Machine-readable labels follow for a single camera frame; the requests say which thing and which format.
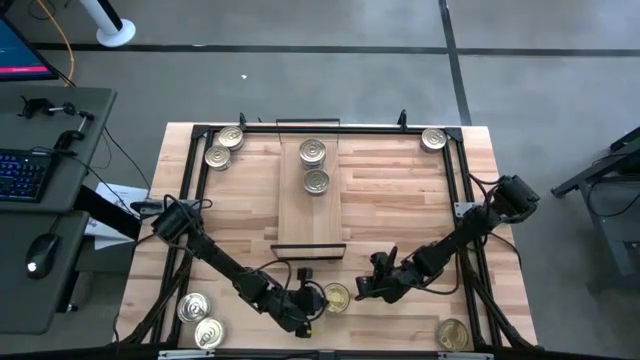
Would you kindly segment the black flat panel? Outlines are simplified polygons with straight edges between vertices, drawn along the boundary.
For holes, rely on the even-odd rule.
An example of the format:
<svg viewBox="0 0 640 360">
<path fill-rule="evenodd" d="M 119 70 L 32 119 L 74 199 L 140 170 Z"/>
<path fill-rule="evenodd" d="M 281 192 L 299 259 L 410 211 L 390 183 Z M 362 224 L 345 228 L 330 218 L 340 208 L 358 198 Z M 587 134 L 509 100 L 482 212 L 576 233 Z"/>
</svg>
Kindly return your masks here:
<svg viewBox="0 0 640 360">
<path fill-rule="evenodd" d="M 80 187 L 73 209 L 87 212 L 93 219 L 133 240 L 138 238 L 141 228 L 140 220 L 85 185 Z"/>
</svg>

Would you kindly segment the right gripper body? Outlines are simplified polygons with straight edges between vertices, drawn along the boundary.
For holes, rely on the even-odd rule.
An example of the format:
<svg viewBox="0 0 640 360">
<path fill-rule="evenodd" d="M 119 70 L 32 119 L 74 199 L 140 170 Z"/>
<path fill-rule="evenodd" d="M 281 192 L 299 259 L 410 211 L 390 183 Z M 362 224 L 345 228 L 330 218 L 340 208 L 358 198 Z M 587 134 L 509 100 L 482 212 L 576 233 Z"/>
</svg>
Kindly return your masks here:
<svg viewBox="0 0 640 360">
<path fill-rule="evenodd" d="M 357 301 L 367 298 L 382 298 L 386 303 L 395 303 L 409 290 L 418 285 L 418 270 L 412 261 L 402 261 L 392 270 L 381 274 L 356 278 Z"/>
</svg>

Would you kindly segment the black computer mouse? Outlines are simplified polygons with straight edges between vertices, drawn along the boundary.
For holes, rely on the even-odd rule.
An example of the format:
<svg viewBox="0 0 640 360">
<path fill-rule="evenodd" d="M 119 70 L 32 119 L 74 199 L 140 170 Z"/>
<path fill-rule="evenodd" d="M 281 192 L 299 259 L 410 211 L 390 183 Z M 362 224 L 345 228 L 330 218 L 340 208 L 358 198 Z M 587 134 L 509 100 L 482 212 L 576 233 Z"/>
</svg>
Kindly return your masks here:
<svg viewBox="0 0 640 360">
<path fill-rule="evenodd" d="M 24 261 L 28 278 L 39 280 L 50 273 L 60 240 L 54 233 L 44 233 L 33 240 Z"/>
</svg>

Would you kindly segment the black desk clamp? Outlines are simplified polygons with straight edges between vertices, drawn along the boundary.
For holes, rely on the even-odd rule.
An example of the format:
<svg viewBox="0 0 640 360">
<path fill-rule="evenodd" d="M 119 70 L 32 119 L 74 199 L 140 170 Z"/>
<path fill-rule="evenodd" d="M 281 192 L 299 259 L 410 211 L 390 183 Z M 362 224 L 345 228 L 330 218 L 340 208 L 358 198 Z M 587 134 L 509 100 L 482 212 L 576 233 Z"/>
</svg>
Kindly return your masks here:
<svg viewBox="0 0 640 360">
<path fill-rule="evenodd" d="M 77 114 L 76 108 L 71 102 L 64 102 L 62 105 L 56 106 L 47 98 L 27 99 L 26 97 L 21 96 L 21 100 L 23 101 L 23 107 L 21 112 L 18 113 L 19 117 L 31 119 L 37 113 L 47 116 L 53 116 L 56 113 L 65 113 L 70 116 L 75 116 Z"/>
<path fill-rule="evenodd" d="M 86 111 L 80 111 L 78 116 L 82 119 L 78 129 L 67 130 L 61 133 L 54 145 L 55 150 L 66 151 L 73 141 L 81 141 L 85 138 L 84 128 L 95 119 L 95 116 Z"/>
</svg>

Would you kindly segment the gold-lid salmon can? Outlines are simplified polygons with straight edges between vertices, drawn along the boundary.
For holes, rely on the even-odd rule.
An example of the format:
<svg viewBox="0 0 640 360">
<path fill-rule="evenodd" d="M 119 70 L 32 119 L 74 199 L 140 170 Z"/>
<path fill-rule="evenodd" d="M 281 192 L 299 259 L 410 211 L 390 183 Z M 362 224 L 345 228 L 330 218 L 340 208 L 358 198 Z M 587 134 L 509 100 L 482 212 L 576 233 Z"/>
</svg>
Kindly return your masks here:
<svg viewBox="0 0 640 360">
<path fill-rule="evenodd" d="M 351 295 L 346 286 L 341 283 L 329 283 L 324 287 L 327 300 L 326 310 L 338 314 L 344 312 L 350 304 Z"/>
<path fill-rule="evenodd" d="M 450 318 L 441 321 L 437 325 L 435 340 L 442 348 L 458 352 L 468 348 L 470 335 L 461 321 Z"/>
</svg>

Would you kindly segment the white paper sheet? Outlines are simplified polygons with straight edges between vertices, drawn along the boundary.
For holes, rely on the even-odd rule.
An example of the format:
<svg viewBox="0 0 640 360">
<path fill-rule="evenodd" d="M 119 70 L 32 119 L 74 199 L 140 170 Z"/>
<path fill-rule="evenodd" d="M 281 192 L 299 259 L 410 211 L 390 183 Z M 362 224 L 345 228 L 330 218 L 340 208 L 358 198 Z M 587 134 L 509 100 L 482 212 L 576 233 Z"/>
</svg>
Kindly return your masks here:
<svg viewBox="0 0 640 360">
<path fill-rule="evenodd" d="M 139 215 L 133 210 L 132 203 L 145 200 L 148 195 L 148 191 L 145 188 L 104 182 L 100 182 L 97 185 L 96 192 L 105 200 L 120 207 L 125 212 L 131 212 L 136 219 L 139 218 Z M 137 236 L 131 238 L 94 218 L 89 219 L 84 234 L 94 238 L 95 250 L 134 242 L 137 239 Z"/>
</svg>

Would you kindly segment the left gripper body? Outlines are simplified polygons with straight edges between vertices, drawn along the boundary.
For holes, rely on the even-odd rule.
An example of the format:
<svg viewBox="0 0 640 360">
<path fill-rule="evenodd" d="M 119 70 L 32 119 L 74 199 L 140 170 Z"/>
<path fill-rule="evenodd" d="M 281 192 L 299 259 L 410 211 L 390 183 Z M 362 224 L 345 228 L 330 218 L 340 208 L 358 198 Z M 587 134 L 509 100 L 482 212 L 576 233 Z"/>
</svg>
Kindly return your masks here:
<svg viewBox="0 0 640 360">
<path fill-rule="evenodd" d="M 324 289 L 312 287 L 297 290 L 278 289 L 274 295 L 272 319 L 286 332 L 295 332 L 297 319 L 326 311 L 327 300 Z"/>
</svg>

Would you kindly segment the black metal side table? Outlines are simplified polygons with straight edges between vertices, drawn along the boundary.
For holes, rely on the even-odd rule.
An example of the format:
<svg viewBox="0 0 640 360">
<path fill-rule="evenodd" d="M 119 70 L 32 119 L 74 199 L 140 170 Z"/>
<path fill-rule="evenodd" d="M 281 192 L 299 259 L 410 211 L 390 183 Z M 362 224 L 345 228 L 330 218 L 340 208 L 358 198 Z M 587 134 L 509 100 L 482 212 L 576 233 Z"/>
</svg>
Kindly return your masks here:
<svg viewBox="0 0 640 360">
<path fill-rule="evenodd" d="M 640 291 L 640 126 L 614 141 L 591 166 L 551 189 L 580 193 L 613 269 L 588 284 L 592 292 Z"/>
</svg>

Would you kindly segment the wooden shelf with black frame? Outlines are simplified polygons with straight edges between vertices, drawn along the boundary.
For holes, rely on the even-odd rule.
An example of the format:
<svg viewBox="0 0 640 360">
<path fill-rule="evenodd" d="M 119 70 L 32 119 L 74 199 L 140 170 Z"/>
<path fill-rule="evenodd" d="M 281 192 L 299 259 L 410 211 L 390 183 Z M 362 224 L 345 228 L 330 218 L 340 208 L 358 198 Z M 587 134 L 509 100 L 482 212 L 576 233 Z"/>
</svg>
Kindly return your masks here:
<svg viewBox="0 0 640 360">
<path fill-rule="evenodd" d="M 346 252 L 340 200 L 340 121 L 338 119 L 283 119 L 276 122 L 280 149 L 278 239 L 271 246 L 279 259 L 290 261 L 340 260 Z M 328 191 L 310 195 L 303 186 L 299 146 L 307 139 L 326 146 L 324 171 Z"/>
</svg>

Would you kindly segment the backlit black keyboard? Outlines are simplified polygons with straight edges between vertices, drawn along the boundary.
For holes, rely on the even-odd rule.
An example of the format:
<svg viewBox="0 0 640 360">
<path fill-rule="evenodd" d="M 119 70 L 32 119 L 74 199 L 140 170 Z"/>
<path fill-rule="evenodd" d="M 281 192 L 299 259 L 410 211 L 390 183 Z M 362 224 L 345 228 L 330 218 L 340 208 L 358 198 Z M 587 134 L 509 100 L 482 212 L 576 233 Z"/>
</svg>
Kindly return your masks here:
<svg viewBox="0 0 640 360">
<path fill-rule="evenodd" d="M 0 149 L 0 201 L 41 201 L 53 171 L 47 152 Z"/>
</svg>

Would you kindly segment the grey desk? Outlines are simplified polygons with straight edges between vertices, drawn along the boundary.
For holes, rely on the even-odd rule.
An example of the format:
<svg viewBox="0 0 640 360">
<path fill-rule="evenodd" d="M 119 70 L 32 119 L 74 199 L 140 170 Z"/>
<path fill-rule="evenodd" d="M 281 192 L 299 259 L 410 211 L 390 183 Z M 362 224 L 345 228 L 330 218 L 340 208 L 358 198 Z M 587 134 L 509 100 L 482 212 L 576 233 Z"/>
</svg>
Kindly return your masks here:
<svg viewBox="0 0 640 360">
<path fill-rule="evenodd" d="M 56 106 L 71 102 L 77 114 L 19 117 L 21 96 L 47 98 Z M 95 116 L 84 128 L 85 138 L 73 141 L 69 155 L 60 157 L 40 202 L 0 201 L 0 334 L 47 332 L 64 301 L 86 225 L 92 218 L 87 212 L 74 210 L 73 204 L 116 96 L 110 88 L 0 85 L 0 149 L 51 149 L 61 133 L 78 129 L 80 111 Z M 44 233 L 57 234 L 61 240 L 50 273 L 35 280 L 27 277 L 24 261 L 33 240 Z"/>
</svg>

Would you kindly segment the white pole stand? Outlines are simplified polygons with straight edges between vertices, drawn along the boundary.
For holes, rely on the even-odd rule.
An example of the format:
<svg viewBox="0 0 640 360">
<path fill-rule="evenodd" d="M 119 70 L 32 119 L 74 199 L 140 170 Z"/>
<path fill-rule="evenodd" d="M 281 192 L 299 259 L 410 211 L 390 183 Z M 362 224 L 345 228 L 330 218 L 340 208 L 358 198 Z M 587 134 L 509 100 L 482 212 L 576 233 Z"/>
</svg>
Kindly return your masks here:
<svg viewBox="0 0 640 360">
<path fill-rule="evenodd" d="M 79 0 L 89 17 L 97 26 L 96 39 L 107 48 L 116 48 L 129 43 L 136 34 L 136 26 L 121 18 L 109 0 Z"/>
</svg>

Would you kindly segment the monitor with blue screen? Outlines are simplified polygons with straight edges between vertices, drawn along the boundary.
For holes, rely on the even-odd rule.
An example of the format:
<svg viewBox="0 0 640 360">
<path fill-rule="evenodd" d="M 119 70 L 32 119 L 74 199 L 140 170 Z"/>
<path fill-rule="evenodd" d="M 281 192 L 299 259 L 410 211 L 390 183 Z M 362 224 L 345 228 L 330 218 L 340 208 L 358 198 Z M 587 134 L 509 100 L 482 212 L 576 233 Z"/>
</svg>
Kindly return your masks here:
<svg viewBox="0 0 640 360">
<path fill-rule="evenodd" d="M 52 65 L 0 14 L 0 82 L 58 78 Z"/>
</svg>

